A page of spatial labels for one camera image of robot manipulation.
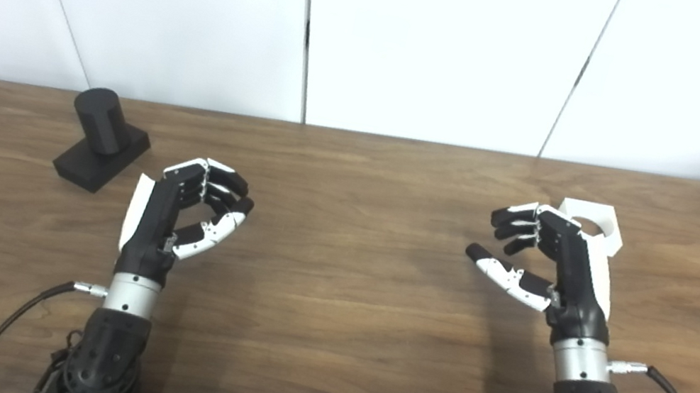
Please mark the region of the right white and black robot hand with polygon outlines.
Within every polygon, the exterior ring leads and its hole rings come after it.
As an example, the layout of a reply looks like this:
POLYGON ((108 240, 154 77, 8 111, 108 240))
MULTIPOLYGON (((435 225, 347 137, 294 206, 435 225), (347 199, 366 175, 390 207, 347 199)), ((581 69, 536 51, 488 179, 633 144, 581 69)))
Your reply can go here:
POLYGON ((609 345, 611 275, 599 237, 584 232, 574 217, 535 202, 497 209, 490 219, 495 239, 506 241, 507 256, 539 249, 555 263, 556 279, 543 279, 471 243, 465 254, 479 271, 523 305, 543 312, 551 343, 577 339, 609 345))

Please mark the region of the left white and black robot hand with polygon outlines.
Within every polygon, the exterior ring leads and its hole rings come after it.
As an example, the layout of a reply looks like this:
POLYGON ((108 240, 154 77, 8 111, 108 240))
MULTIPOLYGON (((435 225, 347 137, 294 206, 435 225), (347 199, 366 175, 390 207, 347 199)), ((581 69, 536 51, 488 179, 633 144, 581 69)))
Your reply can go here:
POLYGON ((164 287, 176 261, 215 248, 243 224, 255 204, 249 188, 234 169, 204 157, 165 168, 158 181, 143 175, 124 218, 113 272, 164 287), (178 226, 180 212, 198 204, 208 205, 213 217, 178 226))

